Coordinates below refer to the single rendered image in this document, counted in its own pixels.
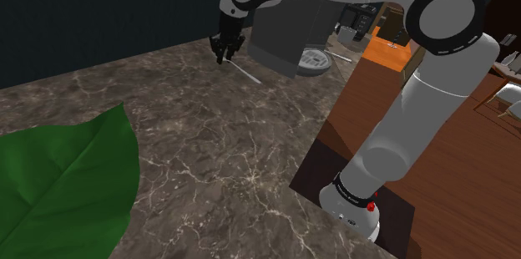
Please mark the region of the white utensil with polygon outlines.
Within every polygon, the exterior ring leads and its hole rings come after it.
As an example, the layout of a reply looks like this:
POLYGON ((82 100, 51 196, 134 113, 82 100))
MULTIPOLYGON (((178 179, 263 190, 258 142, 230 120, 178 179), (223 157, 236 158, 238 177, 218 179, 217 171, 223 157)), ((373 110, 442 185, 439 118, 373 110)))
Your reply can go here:
POLYGON ((328 51, 328 50, 324 50, 324 52, 327 53, 327 54, 330 54, 330 55, 333 56, 333 57, 336 57, 336 58, 339 58, 339 59, 341 59, 341 60, 344 60, 344 61, 346 61, 346 62, 349 62, 349 63, 352 62, 352 60, 351 60, 350 58, 346 58, 346 57, 341 56, 341 55, 339 55, 339 54, 336 54, 336 53, 330 52, 330 51, 328 51))

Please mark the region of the large green leaf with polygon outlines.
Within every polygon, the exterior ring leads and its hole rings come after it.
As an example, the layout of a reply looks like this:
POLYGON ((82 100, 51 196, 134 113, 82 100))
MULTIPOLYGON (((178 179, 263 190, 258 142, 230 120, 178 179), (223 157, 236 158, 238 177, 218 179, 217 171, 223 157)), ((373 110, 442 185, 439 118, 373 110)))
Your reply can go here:
POLYGON ((122 104, 82 124, 0 137, 0 259, 109 259, 138 188, 122 104))

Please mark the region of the black appliance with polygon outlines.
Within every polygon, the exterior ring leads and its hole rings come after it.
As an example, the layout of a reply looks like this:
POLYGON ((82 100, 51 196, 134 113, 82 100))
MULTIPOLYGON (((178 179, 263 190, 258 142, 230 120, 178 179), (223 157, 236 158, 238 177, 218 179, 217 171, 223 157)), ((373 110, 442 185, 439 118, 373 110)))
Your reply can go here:
POLYGON ((343 9, 339 24, 354 29, 356 34, 353 40, 359 42, 371 27, 377 12, 378 9, 368 3, 348 3, 343 9))

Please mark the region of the small grey box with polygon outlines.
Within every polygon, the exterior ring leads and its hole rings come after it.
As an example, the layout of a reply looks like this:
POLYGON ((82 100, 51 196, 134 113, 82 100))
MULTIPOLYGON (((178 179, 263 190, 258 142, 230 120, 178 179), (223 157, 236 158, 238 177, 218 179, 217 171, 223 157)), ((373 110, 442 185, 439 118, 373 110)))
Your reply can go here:
POLYGON ((339 26, 337 28, 337 41, 339 43, 352 43, 356 39, 357 31, 346 26, 339 26))

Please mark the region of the wooden chair with white cushion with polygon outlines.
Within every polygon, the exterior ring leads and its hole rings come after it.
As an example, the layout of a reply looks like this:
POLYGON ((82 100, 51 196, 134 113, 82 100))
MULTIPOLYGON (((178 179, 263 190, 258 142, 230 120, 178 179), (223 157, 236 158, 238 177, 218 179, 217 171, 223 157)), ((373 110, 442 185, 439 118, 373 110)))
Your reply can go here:
POLYGON ((499 118, 508 116, 521 122, 521 84, 505 82, 505 85, 495 92, 490 99, 478 104, 475 109, 493 100, 508 105, 506 110, 498 115, 499 118))

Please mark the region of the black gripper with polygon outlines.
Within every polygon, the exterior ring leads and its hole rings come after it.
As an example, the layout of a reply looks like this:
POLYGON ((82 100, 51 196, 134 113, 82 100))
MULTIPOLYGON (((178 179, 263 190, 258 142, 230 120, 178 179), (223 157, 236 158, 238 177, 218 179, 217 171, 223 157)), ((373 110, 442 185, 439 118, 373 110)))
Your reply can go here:
POLYGON ((242 19, 231 17, 226 13, 220 13, 219 34, 209 37, 210 47, 216 56, 216 62, 222 64, 227 45, 226 59, 232 60, 232 57, 238 52, 245 41, 245 36, 240 36, 242 29, 242 19))

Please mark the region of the thin white stick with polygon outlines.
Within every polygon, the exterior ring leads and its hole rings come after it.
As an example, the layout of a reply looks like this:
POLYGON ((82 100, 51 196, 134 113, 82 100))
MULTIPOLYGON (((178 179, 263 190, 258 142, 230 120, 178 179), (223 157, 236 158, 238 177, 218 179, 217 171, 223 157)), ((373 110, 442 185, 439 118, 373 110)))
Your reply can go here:
POLYGON ((254 77, 253 75, 249 74, 248 72, 246 72, 244 69, 242 69, 240 66, 238 66, 236 63, 234 63, 233 61, 229 60, 229 59, 224 59, 224 61, 226 61, 227 63, 231 63, 235 68, 237 68, 239 71, 241 71, 246 77, 248 77, 249 79, 251 79, 253 82, 257 83, 257 84, 262 84, 262 82, 257 79, 256 77, 254 77))

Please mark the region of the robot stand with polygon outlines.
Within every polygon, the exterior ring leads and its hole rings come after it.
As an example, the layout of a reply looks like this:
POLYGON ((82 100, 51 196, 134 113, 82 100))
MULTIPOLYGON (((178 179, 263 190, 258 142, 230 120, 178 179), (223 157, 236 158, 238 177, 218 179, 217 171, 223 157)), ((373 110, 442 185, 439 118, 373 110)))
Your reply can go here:
MULTIPOLYGON (((343 169, 347 159, 315 140, 308 150, 290 188, 319 205, 319 192, 343 169)), ((381 230, 376 244, 397 259, 419 259, 422 250, 411 236, 415 207, 385 186, 377 192, 376 204, 381 213, 381 230)))

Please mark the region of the grey boxy appliance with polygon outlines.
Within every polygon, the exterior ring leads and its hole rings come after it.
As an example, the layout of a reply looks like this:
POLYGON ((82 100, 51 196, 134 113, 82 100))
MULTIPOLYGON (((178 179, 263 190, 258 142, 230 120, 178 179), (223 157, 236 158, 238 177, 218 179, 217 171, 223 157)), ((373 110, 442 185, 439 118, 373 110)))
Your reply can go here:
POLYGON ((284 0, 255 11, 247 53, 288 78, 296 74, 305 49, 322 51, 332 35, 344 3, 327 0, 284 0))

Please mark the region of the round grey slotted disc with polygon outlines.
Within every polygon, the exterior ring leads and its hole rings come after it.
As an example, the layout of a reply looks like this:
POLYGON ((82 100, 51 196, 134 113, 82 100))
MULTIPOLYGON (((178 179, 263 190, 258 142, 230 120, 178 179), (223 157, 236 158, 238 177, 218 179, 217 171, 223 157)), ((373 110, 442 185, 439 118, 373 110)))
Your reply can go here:
POLYGON ((324 74, 332 65, 330 57, 320 49, 308 48, 301 55, 296 74, 315 77, 324 74))

